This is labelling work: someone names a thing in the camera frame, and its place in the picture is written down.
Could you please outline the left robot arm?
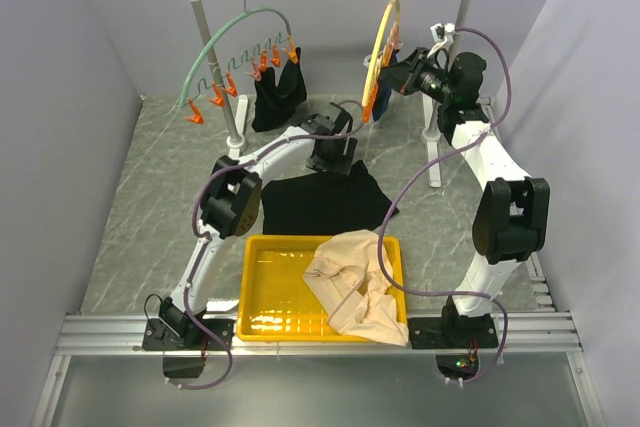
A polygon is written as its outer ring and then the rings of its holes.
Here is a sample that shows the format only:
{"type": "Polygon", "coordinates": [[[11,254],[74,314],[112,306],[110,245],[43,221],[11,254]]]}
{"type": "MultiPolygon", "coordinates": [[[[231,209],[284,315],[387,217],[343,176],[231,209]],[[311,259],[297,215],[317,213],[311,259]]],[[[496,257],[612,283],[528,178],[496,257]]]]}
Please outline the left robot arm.
{"type": "Polygon", "coordinates": [[[202,321],[213,281],[237,239],[258,220],[261,192],[288,167],[307,163],[317,171],[347,170],[360,129],[340,103],[326,115],[312,114],[258,150],[214,164],[192,211],[194,251],[158,318],[163,336],[179,350],[195,348],[207,337],[202,321]]]}

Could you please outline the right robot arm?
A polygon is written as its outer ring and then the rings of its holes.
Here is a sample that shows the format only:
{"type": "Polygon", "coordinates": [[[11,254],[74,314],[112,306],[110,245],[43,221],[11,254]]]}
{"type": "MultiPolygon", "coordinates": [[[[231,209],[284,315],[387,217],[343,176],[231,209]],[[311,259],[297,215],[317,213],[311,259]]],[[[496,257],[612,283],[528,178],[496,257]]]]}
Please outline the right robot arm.
{"type": "Polygon", "coordinates": [[[380,80],[402,95],[421,92],[436,103],[438,129],[471,168],[482,197],[472,225],[475,254],[439,317],[412,318],[415,349],[494,348],[494,300],[511,273],[545,242],[550,187],[509,156],[492,131],[478,97],[486,62],[471,52],[441,67],[435,54],[418,48],[384,67],[380,80]]]}

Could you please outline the yellow clip hanger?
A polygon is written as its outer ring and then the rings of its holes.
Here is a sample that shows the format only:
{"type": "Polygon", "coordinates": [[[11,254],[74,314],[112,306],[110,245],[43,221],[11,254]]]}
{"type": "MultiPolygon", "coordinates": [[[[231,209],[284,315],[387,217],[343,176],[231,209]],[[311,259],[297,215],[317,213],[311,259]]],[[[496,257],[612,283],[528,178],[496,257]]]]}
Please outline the yellow clip hanger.
{"type": "Polygon", "coordinates": [[[362,121],[373,117],[373,106],[379,90],[381,69],[389,65],[393,51],[399,45],[400,0],[389,0],[369,57],[367,75],[362,95],[362,121]]]}

